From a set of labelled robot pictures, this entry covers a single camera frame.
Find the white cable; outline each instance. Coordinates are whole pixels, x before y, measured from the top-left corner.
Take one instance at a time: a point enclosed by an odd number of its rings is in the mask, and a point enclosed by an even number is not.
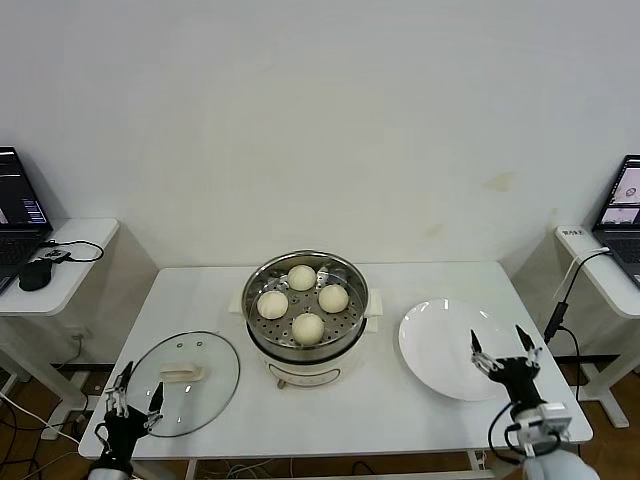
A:
[[[243,466],[243,468],[239,468],[238,470],[235,470],[235,467],[237,467],[238,465],[234,465],[233,467],[231,467],[231,470],[229,470],[229,473],[227,473],[227,478],[231,478],[232,474],[233,475],[237,475],[238,473],[244,472],[245,470],[249,470],[251,475],[255,476],[255,473],[253,472],[253,470],[251,470],[252,468],[262,467],[262,466],[266,465],[267,463],[273,462],[274,460],[275,460],[275,458],[270,458],[269,460],[266,460],[266,461],[264,461],[262,463],[256,463],[255,465],[249,465],[248,467],[244,467]]]
[[[44,420],[42,420],[39,416],[37,416],[35,413],[31,413],[29,410],[22,408],[20,405],[18,405],[16,402],[14,402],[13,400],[11,400],[9,397],[7,397],[4,393],[0,392],[0,397],[3,398],[5,401],[9,402],[11,405],[13,405],[14,407],[16,407],[18,410],[20,410],[21,412],[26,413],[27,415],[31,415],[33,418],[35,418],[36,420],[39,420],[43,425],[46,425],[47,427],[49,427],[51,430],[53,430],[54,432],[56,432],[58,435],[62,435],[65,438],[68,438],[69,440],[71,440],[73,443],[76,443],[78,445],[80,445],[80,442],[77,441],[75,438],[73,438],[70,435],[67,435],[66,433],[62,433],[60,430],[56,430],[55,428],[53,428],[51,425],[49,425],[47,422],[45,422]]]
[[[551,300],[555,300],[556,297],[558,296],[558,293],[560,292],[560,290],[562,289],[564,283],[567,281],[567,278],[569,278],[569,274],[571,273],[571,269],[573,268],[573,266],[576,264],[576,262],[578,260],[580,260],[581,257],[583,257],[584,255],[587,255],[589,253],[597,253],[597,252],[608,252],[609,248],[608,247],[601,247],[601,248],[591,248],[589,250],[585,250],[584,252],[580,252],[578,255],[576,255],[575,257],[573,257],[573,261],[571,262],[571,265],[569,265],[569,268],[567,269],[567,273],[564,274],[564,278],[562,279],[562,281],[560,282],[560,285],[558,285],[558,288],[556,289],[556,291],[553,294],[553,297],[551,297]]]
[[[59,457],[54,458],[53,460],[51,460],[49,463],[47,463],[46,465],[43,465],[42,467],[40,467],[38,470],[34,470],[33,472],[31,472],[29,475],[27,475],[26,477],[22,477],[20,480],[27,480],[27,478],[31,478],[34,475],[36,475],[37,473],[41,472],[42,470],[44,470],[45,468],[48,468],[50,465],[53,465],[54,463],[56,463],[58,460],[62,460],[64,457],[68,457],[69,455],[78,455],[78,452],[67,452],[67,453],[63,453],[62,455],[60,455]]]

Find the power cord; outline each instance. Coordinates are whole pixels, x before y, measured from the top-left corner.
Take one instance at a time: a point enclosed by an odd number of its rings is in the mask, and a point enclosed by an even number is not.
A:
[[[551,314],[551,318],[549,319],[549,322],[547,323],[547,326],[544,329],[545,344],[548,344],[549,341],[554,337],[554,335],[556,334],[556,332],[558,331],[558,329],[560,328],[560,325],[564,320],[564,314],[567,312],[567,308],[569,308],[569,304],[567,303],[567,300],[569,299],[569,294],[573,289],[573,285],[576,283],[576,279],[578,278],[578,273],[580,273],[582,266],[592,258],[599,257],[600,255],[608,255],[609,253],[610,253],[609,249],[607,247],[603,247],[601,251],[588,256],[578,264],[578,268],[573,274],[573,278],[571,279],[571,283],[569,284],[569,288],[567,289],[567,292],[565,293],[564,298],[562,299],[561,302],[558,302],[558,304],[556,305],[556,308],[553,310],[553,313]]]
[[[576,338],[576,336],[567,327],[563,327],[562,325],[560,325],[558,327],[558,330],[562,330],[563,332],[567,332],[569,335],[571,335],[571,339],[573,340],[573,345],[576,347],[576,358],[578,361],[578,368],[577,368],[577,374],[576,374],[576,402],[578,402],[579,401],[578,399],[580,397],[580,373],[581,373],[580,346],[578,345],[578,339]],[[578,456],[582,458],[582,450],[580,448],[580,444],[578,444]]]
[[[62,263],[62,262],[91,263],[91,262],[97,262],[102,257],[104,257],[104,249],[100,245],[98,245],[97,243],[88,242],[86,240],[74,240],[72,242],[56,242],[55,240],[46,240],[40,243],[39,246],[41,248],[51,248],[51,247],[64,247],[67,245],[89,245],[91,247],[98,249],[99,254],[95,258],[73,258],[71,254],[69,254],[59,259],[59,261],[57,261],[56,263]]]
[[[13,405],[14,407],[16,407],[18,410],[20,410],[21,412],[26,413],[27,415],[32,416],[33,418],[35,418],[36,420],[39,420],[40,423],[42,423],[43,425],[46,425],[48,428],[56,431],[58,433],[58,435],[61,435],[65,438],[68,438],[69,440],[71,440],[72,442],[80,445],[80,442],[78,440],[76,440],[75,438],[73,438],[70,435],[67,435],[66,433],[61,432],[60,430],[56,430],[54,428],[53,425],[50,425],[49,423],[45,422],[43,419],[41,419],[39,416],[37,416],[35,413],[31,413],[29,410],[27,410],[26,408],[21,407],[20,405],[18,405],[16,402],[14,402],[13,400],[11,400],[9,397],[7,397],[4,393],[0,392],[0,398],[2,398],[5,402],[10,403],[11,405]]]
[[[9,413],[11,413],[11,416],[13,417],[13,424],[18,425],[18,417],[16,417],[15,410],[9,404],[7,404],[7,407],[9,408]],[[4,470],[5,465],[7,464],[7,460],[9,460],[9,455],[11,455],[11,450],[13,450],[13,444],[16,442],[16,434],[17,434],[17,431],[14,428],[13,435],[11,437],[11,443],[9,443],[9,448],[7,449],[7,453],[5,453],[4,458],[2,459],[2,463],[0,463],[0,475],[2,474],[2,471]]]
[[[562,286],[567,281],[567,278],[569,278],[569,274],[571,273],[571,269],[576,264],[576,262],[582,258],[583,255],[586,255],[587,253],[608,252],[608,251],[609,251],[608,247],[590,248],[589,250],[582,251],[579,254],[577,254],[575,257],[573,257],[573,260],[571,261],[571,264],[569,265],[569,268],[567,268],[567,273],[564,274],[564,277],[562,278],[562,281],[560,282],[560,285],[558,285],[558,288],[553,293],[553,297],[551,297],[551,298],[555,299],[558,296],[558,293],[560,292],[560,290],[562,290]]]
[[[367,469],[367,471],[369,472],[370,475],[377,475],[376,472],[373,471],[373,469],[367,465],[366,462],[363,462],[362,460],[358,460],[356,463],[353,464],[353,466],[351,467],[351,476],[354,476],[356,474],[356,467],[358,465],[362,465],[364,468]]]
[[[82,335],[78,335],[78,336],[74,335],[72,338],[76,342],[78,342],[78,351],[76,352],[76,354],[73,357],[71,357],[70,359],[65,360],[64,362],[62,362],[60,364],[60,366],[58,368],[56,368],[56,370],[62,370],[64,367],[69,365],[74,360],[77,360],[78,358],[80,358],[80,355],[82,355],[82,341],[84,340],[84,337]]]
[[[499,458],[503,462],[506,462],[506,463],[508,463],[510,465],[516,465],[517,466],[517,465],[520,465],[520,460],[518,460],[516,458],[513,458],[513,457],[507,457],[506,455],[502,455],[493,446],[493,429],[495,428],[496,423],[498,423],[498,420],[500,419],[500,417],[502,415],[504,415],[504,412],[506,412],[513,405],[514,405],[513,402],[509,402],[504,406],[504,408],[502,410],[500,410],[500,412],[498,412],[498,415],[496,415],[496,417],[491,422],[491,425],[489,426],[489,433],[487,434],[487,439],[489,440],[489,449],[496,456],[496,458]]]

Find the robotic hand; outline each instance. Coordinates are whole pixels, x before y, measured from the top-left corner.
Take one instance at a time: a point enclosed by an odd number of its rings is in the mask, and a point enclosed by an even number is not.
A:
[[[598,479],[596,472],[578,456],[558,450],[566,438],[571,416],[563,403],[547,403],[540,398],[533,380],[540,371],[536,348],[531,337],[516,325],[518,337],[527,352],[526,357],[494,359],[482,351],[478,337],[471,330],[471,361],[490,380],[501,383],[507,389],[511,402],[498,414],[489,427],[489,447],[501,460],[513,465],[522,461],[499,454],[493,447],[492,433],[498,419],[509,407],[513,424],[504,431],[509,449],[524,456],[524,471],[532,480]],[[516,432],[519,446],[509,439]]]
[[[89,467],[88,480],[129,480],[133,473],[131,456],[138,439],[151,432],[162,419],[163,385],[158,384],[151,397],[149,413],[144,414],[127,405],[127,386],[133,372],[133,362],[125,367],[107,394],[107,412],[104,422],[99,423],[94,433],[102,443],[102,455]],[[101,435],[106,429],[107,436]]]

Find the white desk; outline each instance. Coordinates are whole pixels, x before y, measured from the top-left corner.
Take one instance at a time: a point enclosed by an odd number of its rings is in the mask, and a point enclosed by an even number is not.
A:
[[[248,337],[241,316],[228,313],[233,292],[254,268],[162,270],[118,358],[109,385],[130,360],[139,360],[165,338],[190,330],[219,332],[236,348],[241,364],[235,396],[213,422],[191,434],[138,442],[136,459],[338,456],[485,449],[489,423],[507,403],[506,392],[467,403],[444,397],[406,367],[397,342],[403,315],[420,301],[448,296],[473,302],[514,324],[544,345],[499,264],[424,263],[359,265],[370,288],[381,290],[384,317],[378,332],[363,337],[362,362],[336,382],[313,389],[276,387]],[[573,415],[572,441],[592,431],[571,390],[545,349],[537,384],[543,398],[565,402]],[[104,398],[91,419],[80,453],[95,458],[102,446],[93,434],[104,416]],[[496,444],[504,445],[496,435]]]
[[[105,248],[118,230],[118,222],[113,218],[76,218],[53,221],[54,231],[49,237],[58,242],[87,240]],[[92,258],[99,252],[87,245],[61,247],[71,252],[76,258]],[[41,358],[33,351],[28,339],[23,339],[9,324],[6,317],[50,316],[59,313],[76,292],[87,276],[93,263],[63,263],[55,265],[51,282],[41,290],[25,292],[20,290],[18,280],[0,294],[0,351],[18,365],[17,376],[24,379],[25,372],[33,375],[47,388],[58,395],[62,402],[58,405],[50,423],[63,422],[71,410],[82,409],[86,398],[80,391],[87,373],[76,373],[69,382],[49,365],[47,359]],[[43,432],[44,439],[53,439],[52,430]]]
[[[576,225],[556,229],[556,237],[572,257],[602,245],[591,231]],[[582,271],[602,294],[611,309],[626,319],[640,318],[640,290],[610,257],[602,255],[589,260]],[[629,426],[629,420],[611,393],[611,387],[640,364],[640,330],[636,329],[623,348],[623,353],[602,372],[593,364],[582,365],[589,383],[580,389],[581,401],[598,401],[617,428]]]

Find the wall stain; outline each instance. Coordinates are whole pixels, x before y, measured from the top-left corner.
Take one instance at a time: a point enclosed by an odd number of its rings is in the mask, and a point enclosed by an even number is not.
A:
[[[446,227],[447,226],[444,223],[436,223],[435,225],[431,225],[429,228],[425,230],[424,236],[427,239],[432,239],[434,237],[437,237],[438,235],[442,234],[442,232]]]
[[[503,172],[496,175],[495,177],[493,177],[491,180],[489,180],[482,186],[487,190],[493,190],[495,192],[505,193],[511,190],[511,187],[513,186],[513,182],[515,181],[515,179],[516,179],[515,172]]]

